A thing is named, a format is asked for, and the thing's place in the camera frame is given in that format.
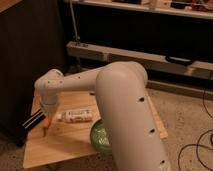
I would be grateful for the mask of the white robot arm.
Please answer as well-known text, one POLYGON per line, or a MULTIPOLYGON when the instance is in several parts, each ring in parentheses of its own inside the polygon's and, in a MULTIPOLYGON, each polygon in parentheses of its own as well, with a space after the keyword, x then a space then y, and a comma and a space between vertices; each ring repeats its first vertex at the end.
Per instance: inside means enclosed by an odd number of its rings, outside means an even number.
POLYGON ((58 94, 93 91, 119 171, 172 171, 148 100, 148 75, 137 62, 113 62, 65 76, 51 69, 34 87, 45 112, 53 110, 58 94))

